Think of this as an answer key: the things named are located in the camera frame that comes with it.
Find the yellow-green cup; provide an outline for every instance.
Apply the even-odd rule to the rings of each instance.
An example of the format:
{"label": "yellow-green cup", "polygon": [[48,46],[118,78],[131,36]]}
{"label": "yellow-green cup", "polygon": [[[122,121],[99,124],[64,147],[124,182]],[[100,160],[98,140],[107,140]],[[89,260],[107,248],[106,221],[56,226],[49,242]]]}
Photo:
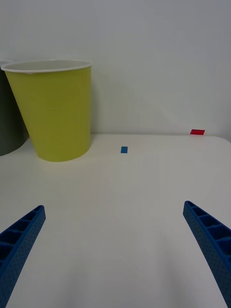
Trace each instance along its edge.
{"label": "yellow-green cup", "polygon": [[61,162],[90,146],[90,63],[15,62],[1,67],[38,156]]}

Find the red block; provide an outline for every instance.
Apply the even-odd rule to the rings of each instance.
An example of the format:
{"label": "red block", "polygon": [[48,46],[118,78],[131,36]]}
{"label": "red block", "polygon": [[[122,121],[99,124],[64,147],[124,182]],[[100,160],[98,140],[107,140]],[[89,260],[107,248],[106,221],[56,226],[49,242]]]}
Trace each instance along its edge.
{"label": "red block", "polygon": [[203,129],[192,129],[190,135],[203,135],[204,133]]}

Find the blue plastic piece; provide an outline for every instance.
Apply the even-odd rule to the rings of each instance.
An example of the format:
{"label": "blue plastic piece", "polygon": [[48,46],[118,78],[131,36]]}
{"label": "blue plastic piece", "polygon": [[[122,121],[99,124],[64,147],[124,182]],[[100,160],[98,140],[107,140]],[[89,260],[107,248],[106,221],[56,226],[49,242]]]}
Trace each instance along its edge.
{"label": "blue plastic piece", "polygon": [[121,153],[128,153],[128,147],[127,146],[121,146]]}
{"label": "blue plastic piece", "polygon": [[0,234],[0,308],[5,308],[46,219],[40,205]]}
{"label": "blue plastic piece", "polygon": [[231,230],[190,201],[185,202],[183,215],[231,308]]}

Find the white wall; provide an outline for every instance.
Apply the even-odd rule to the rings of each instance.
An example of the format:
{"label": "white wall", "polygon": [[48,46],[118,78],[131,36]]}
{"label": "white wall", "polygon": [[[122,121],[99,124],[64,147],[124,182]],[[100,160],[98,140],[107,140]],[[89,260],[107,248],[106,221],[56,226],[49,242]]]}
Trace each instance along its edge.
{"label": "white wall", "polygon": [[90,59],[94,132],[231,140],[230,0],[8,0],[0,57]]}

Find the white tabletop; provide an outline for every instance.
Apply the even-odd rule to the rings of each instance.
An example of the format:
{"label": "white tabletop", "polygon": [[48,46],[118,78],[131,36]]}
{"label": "white tabletop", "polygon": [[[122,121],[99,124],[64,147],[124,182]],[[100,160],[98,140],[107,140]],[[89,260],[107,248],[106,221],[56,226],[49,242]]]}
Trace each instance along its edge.
{"label": "white tabletop", "polygon": [[64,163],[27,141],[0,157],[0,231],[40,204],[47,219],[7,308],[225,308],[182,212],[231,227],[230,199],[221,138],[95,135]]}

